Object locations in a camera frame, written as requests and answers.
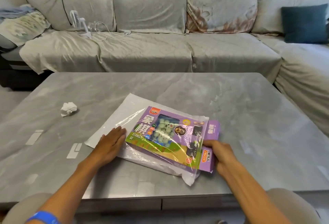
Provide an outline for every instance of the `small fan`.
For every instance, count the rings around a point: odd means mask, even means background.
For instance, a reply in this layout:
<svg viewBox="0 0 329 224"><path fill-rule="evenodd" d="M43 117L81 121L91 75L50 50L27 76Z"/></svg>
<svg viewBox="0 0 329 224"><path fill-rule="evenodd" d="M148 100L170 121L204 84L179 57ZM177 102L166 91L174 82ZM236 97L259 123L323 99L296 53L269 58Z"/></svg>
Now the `small fan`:
<svg viewBox="0 0 329 224"><path fill-rule="evenodd" d="M92 34L91 34L91 32L88 31L88 28L86 26L86 20L84 18L79 18L78 12L75 11L75 10L71 10L70 15L71 15L71 19L72 19L74 28L80 29L81 28L81 23L84 27L84 30L85 30L86 33L81 34L80 36L84 37L84 38L91 39Z"/></svg>

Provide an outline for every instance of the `board game box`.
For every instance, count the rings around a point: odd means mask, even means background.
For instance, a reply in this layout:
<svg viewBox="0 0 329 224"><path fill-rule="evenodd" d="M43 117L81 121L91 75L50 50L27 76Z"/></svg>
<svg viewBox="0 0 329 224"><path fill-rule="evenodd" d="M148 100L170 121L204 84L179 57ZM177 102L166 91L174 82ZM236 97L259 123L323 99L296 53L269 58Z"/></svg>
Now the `board game box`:
<svg viewBox="0 0 329 224"><path fill-rule="evenodd" d="M202 142L204 137L217 139L218 134L216 120L199 122L148 106L127 135L126 142L145 154L189 172L194 173L197 169L212 172L212 150L202 147Z"/></svg>

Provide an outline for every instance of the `left hand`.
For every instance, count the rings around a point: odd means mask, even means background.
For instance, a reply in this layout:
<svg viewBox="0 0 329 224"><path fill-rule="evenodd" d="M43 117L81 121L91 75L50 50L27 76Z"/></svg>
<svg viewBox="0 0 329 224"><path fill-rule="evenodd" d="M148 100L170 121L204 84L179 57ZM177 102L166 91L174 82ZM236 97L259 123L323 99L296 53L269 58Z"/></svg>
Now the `left hand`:
<svg viewBox="0 0 329 224"><path fill-rule="evenodd" d="M111 162L119 153L126 139L126 129L113 128L107 135L102 135L95 149L89 155L99 167Z"/></svg>

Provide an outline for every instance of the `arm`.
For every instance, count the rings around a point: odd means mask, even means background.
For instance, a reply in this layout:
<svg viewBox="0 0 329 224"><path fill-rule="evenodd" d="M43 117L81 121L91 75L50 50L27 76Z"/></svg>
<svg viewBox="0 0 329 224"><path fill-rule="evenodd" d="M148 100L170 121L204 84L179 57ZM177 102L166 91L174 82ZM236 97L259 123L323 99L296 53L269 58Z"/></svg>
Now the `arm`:
<svg viewBox="0 0 329 224"><path fill-rule="evenodd" d="M100 167L111 162L125 141L126 129L118 127L103 135L92 153L79 163L73 175L52 195L38 211L57 217L61 224L71 224L78 205L89 183ZM43 224L37 220L27 224Z"/></svg>
<svg viewBox="0 0 329 224"><path fill-rule="evenodd" d="M227 182L251 224L292 224L235 158L229 144L207 140L203 142L203 145L212 148L218 159L217 172Z"/></svg>

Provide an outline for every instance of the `table top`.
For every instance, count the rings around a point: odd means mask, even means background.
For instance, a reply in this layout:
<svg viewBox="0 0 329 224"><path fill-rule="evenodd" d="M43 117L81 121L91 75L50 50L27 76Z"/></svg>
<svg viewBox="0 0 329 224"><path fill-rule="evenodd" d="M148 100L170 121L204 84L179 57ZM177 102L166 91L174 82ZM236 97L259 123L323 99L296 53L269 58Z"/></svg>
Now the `table top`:
<svg viewBox="0 0 329 224"><path fill-rule="evenodd" d="M264 189L329 190L329 139L257 73L55 73L0 124L0 203L54 193L92 148L84 142L133 93L221 123L220 140ZM60 116L64 102L78 111ZM33 145L27 140L43 130ZM75 159L67 159L82 143ZM172 176L123 159L103 167L89 198L230 194L216 173L189 187Z"/></svg>

